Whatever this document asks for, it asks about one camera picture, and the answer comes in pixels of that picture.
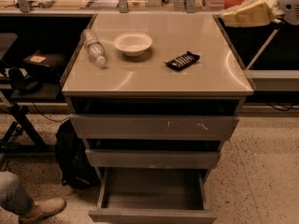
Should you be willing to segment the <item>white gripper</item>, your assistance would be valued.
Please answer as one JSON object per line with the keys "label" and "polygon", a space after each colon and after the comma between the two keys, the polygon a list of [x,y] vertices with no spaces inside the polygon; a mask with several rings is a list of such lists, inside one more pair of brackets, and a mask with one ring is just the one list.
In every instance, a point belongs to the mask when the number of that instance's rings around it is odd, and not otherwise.
{"label": "white gripper", "polygon": [[258,27],[275,19],[271,8],[284,11],[284,20],[299,25],[299,0],[232,0],[231,11],[223,11],[221,18],[227,27]]}

